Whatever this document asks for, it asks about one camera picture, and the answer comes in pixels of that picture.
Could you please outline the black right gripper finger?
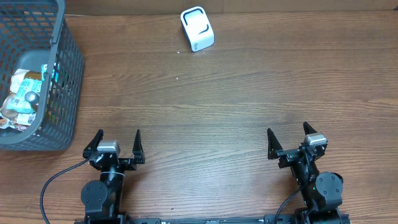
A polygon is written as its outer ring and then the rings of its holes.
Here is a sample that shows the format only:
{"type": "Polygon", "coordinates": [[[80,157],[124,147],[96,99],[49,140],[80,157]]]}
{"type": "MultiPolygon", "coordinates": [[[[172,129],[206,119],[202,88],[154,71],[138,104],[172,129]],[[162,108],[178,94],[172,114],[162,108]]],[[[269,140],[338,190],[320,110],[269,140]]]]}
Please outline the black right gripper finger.
{"type": "Polygon", "coordinates": [[[267,158],[269,160],[277,159],[279,157],[279,153],[283,151],[283,147],[280,145],[280,142],[277,140],[273,130],[271,128],[267,129],[267,138],[268,138],[268,155],[267,158]]]}
{"type": "Polygon", "coordinates": [[[303,123],[303,129],[306,135],[317,133],[317,131],[313,129],[306,121],[303,123]]]}

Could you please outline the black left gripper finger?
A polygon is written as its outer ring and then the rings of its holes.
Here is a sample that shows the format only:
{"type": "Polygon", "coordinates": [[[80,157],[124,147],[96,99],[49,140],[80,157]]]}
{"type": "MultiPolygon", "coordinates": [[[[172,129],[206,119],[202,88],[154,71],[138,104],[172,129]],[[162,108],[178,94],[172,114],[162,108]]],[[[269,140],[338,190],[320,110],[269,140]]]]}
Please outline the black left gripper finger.
{"type": "Polygon", "coordinates": [[[134,138],[134,145],[132,147],[132,153],[134,154],[135,164],[144,164],[146,161],[145,154],[141,143],[141,132],[138,129],[134,138]]]}
{"type": "Polygon", "coordinates": [[[98,144],[103,139],[103,130],[99,129],[95,137],[90,141],[90,143],[83,150],[83,158],[87,159],[91,154],[96,151],[98,144]]]}

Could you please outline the brown snack bag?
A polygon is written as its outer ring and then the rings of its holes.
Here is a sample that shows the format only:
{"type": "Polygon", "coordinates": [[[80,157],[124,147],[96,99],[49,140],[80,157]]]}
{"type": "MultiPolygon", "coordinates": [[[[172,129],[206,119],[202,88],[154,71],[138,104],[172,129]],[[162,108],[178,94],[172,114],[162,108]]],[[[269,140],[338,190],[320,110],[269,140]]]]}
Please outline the brown snack bag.
{"type": "Polygon", "coordinates": [[[33,109],[25,96],[28,92],[39,95],[41,86],[41,73],[24,69],[15,71],[8,96],[1,107],[1,129],[25,131],[33,123],[37,109],[33,109]]]}

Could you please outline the yellow liquid bottle silver cap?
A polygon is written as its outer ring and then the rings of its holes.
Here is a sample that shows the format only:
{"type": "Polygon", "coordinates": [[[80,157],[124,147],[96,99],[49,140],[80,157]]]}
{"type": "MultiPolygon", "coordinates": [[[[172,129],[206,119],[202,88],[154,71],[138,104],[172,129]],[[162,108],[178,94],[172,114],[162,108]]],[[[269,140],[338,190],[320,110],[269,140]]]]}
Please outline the yellow liquid bottle silver cap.
{"type": "Polygon", "coordinates": [[[30,104],[33,112],[36,113],[39,108],[39,95],[34,91],[29,91],[25,94],[25,100],[30,104]]]}

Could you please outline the teal tissue pack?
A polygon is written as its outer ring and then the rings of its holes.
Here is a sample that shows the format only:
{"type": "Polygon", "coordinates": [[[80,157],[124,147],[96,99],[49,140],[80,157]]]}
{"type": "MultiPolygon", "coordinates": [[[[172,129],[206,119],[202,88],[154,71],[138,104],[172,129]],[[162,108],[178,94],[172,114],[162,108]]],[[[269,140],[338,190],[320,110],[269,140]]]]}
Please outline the teal tissue pack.
{"type": "MultiPolygon", "coordinates": [[[[42,77],[42,81],[45,80],[45,72],[47,71],[47,64],[43,64],[41,65],[41,77],[42,77]]],[[[56,82],[58,82],[58,72],[53,69],[52,70],[52,78],[55,79],[56,82]]]]}

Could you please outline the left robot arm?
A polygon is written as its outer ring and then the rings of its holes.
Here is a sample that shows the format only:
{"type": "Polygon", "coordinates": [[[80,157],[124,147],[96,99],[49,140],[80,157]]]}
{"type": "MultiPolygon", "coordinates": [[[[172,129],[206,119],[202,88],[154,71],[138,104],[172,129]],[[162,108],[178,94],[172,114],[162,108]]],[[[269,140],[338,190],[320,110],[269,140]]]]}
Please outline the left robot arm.
{"type": "Polygon", "coordinates": [[[130,223],[130,217],[121,211],[121,199],[126,171],[134,171],[138,164],[145,163],[141,132],[136,131],[132,158],[120,157],[116,140],[103,140],[103,130],[83,150],[83,158],[100,171],[98,180],[88,182],[81,190],[85,206],[84,223],[130,223]]]}

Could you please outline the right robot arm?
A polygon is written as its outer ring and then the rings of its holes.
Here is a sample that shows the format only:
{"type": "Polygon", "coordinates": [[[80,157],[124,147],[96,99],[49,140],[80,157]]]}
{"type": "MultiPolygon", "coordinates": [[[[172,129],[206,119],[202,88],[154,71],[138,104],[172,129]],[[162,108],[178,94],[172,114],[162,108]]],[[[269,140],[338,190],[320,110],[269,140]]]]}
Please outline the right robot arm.
{"type": "Polygon", "coordinates": [[[279,168],[290,168],[298,189],[288,196],[274,216],[274,223],[287,203],[297,194],[302,194],[304,208],[296,209],[289,220],[294,223],[344,223],[349,218],[341,215],[343,178],[335,172],[320,172],[316,160],[325,155],[328,140],[307,122],[303,123],[305,137],[296,149],[285,150],[273,130],[267,130],[269,160],[278,159],[279,168]]]}

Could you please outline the white barcode scanner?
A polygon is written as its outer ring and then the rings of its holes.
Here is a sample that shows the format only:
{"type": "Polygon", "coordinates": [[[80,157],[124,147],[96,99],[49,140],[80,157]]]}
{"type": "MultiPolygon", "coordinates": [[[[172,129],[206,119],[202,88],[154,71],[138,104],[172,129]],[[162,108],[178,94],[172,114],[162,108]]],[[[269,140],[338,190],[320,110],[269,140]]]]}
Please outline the white barcode scanner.
{"type": "Polygon", "coordinates": [[[204,8],[195,6],[186,9],[181,13],[180,20],[192,52],[214,44],[215,35],[204,8]]]}

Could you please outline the dark grey plastic basket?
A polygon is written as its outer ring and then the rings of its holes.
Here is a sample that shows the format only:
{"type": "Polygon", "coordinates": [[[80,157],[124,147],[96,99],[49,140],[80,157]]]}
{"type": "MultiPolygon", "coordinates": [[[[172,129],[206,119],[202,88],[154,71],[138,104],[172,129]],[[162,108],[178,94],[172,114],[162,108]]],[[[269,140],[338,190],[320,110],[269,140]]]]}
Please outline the dark grey plastic basket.
{"type": "Polygon", "coordinates": [[[39,108],[25,131],[1,130],[1,149],[58,151],[72,143],[85,63],[65,19],[65,1],[1,1],[1,100],[17,69],[47,64],[39,108]],[[52,70],[58,72],[58,82],[52,70]]]}

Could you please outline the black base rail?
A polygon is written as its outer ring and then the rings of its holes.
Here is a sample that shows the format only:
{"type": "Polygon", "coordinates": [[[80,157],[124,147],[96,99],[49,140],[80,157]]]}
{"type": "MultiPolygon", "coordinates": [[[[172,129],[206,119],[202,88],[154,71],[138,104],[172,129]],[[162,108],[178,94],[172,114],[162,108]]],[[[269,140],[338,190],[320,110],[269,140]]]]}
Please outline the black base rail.
{"type": "MultiPolygon", "coordinates": [[[[128,223],[128,224],[273,224],[275,223],[275,215],[265,215],[264,217],[239,217],[239,218],[212,218],[212,219],[174,219],[174,220],[161,220],[159,218],[131,218],[128,217],[127,221],[120,221],[120,218],[115,221],[99,221],[92,222],[89,220],[84,221],[75,220],[74,224],[83,223],[128,223]]],[[[278,224],[293,224],[300,223],[296,221],[293,215],[279,215],[277,219],[278,224]]],[[[342,224],[351,224],[348,215],[342,216],[342,224]]]]}

